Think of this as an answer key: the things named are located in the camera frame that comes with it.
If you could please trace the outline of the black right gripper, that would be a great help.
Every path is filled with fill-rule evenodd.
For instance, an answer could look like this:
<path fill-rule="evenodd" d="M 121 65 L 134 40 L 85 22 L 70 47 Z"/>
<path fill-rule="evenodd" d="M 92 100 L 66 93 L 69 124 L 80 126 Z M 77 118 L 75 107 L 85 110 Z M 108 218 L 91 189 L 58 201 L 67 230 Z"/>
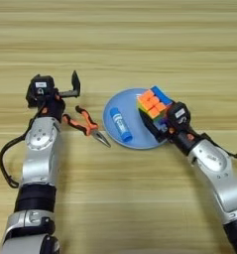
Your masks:
<path fill-rule="evenodd" d="M 183 129 L 180 131 L 174 127 L 167 129 L 165 124 L 157 127 L 146 112 L 140 110 L 139 113 L 144 125 L 159 143 L 167 139 L 169 142 L 175 144 L 186 156 L 202 140 L 200 135 L 194 134 L 188 129 Z"/>

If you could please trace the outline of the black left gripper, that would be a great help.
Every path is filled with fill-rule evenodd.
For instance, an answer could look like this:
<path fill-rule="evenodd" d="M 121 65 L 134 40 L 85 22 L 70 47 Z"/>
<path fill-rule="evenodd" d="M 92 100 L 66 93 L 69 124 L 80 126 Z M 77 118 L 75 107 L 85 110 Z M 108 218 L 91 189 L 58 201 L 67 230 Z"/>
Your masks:
<path fill-rule="evenodd" d="M 65 98 L 78 97 L 80 95 L 80 81 L 77 72 L 74 71 L 71 76 L 71 84 L 74 90 L 59 91 L 57 88 L 52 91 L 44 91 L 39 88 L 36 92 L 28 91 L 26 99 L 29 108 L 37 108 L 37 118 L 53 117 L 61 121 L 65 110 Z"/>

